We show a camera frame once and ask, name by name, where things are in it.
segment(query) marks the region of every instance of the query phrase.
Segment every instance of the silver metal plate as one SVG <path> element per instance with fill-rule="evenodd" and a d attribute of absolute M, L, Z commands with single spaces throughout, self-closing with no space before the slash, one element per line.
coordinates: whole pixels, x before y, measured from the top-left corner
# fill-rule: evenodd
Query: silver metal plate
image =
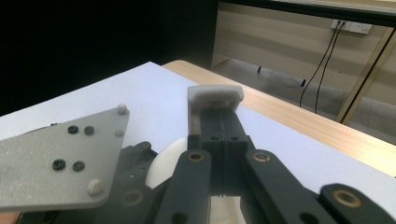
<path fill-rule="evenodd" d="M 108 198 L 126 131 L 126 106 L 0 142 L 0 211 L 95 207 Z M 78 127 L 78 133 L 68 128 Z M 89 135 L 87 126 L 94 128 Z M 65 167 L 54 170 L 54 161 Z M 73 169 L 76 161 L 85 168 Z"/>

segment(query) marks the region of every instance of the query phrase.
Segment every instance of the white plastic nut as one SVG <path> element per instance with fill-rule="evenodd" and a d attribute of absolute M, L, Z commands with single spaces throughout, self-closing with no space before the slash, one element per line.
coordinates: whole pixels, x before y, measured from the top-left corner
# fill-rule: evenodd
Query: white plastic nut
<path fill-rule="evenodd" d="M 91 196 L 100 194 L 103 191 L 102 181 L 100 179 L 92 179 L 88 185 L 88 193 Z"/>

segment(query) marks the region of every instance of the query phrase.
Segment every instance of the dark background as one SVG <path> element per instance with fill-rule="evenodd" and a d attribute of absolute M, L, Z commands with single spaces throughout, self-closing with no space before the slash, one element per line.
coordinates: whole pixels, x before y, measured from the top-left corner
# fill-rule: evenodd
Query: dark background
<path fill-rule="evenodd" d="M 209 68 L 218 1 L 0 3 L 0 116 L 142 63 Z"/>

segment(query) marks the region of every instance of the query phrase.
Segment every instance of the black screw head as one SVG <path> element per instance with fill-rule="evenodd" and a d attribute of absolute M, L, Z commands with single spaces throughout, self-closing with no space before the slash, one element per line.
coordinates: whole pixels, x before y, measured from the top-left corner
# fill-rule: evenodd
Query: black screw head
<path fill-rule="evenodd" d="M 84 129 L 84 133 L 87 135 L 92 135 L 95 132 L 95 129 L 92 126 L 87 126 Z"/>
<path fill-rule="evenodd" d="M 76 172 L 82 171 L 85 168 L 85 163 L 83 161 L 76 161 L 73 164 L 73 170 Z"/>
<path fill-rule="evenodd" d="M 67 131 L 68 131 L 69 133 L 78 133 L 78 126 L 72 125 L 72 126 L 70 126 L 70 127 L 67 129 Z"/>
<path fill-rule="evenodd" d="M 60 171 L 66 167 L 66 162 L 62 159 L 58 159 L 52 163 L 52 169 Z"/>

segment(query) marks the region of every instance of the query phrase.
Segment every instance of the white table surface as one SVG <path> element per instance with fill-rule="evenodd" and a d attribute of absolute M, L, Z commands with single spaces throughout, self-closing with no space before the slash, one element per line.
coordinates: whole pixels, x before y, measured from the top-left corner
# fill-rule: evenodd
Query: white table surface
<path fill-rule="evenodd" d="M 187 88 L 195 85 L 157 64 L 145 63 L 1 117 L 0 139 L 126 104 L 131 117 L 123 146 L 149 141 L 160 152 L 188 135 Z M 396 179 L 242 105 L 236 113 L 256 148 L 275 153 L 308 189 L 319 192 L 327 184 L 349 185 L 396 218 Z"/>

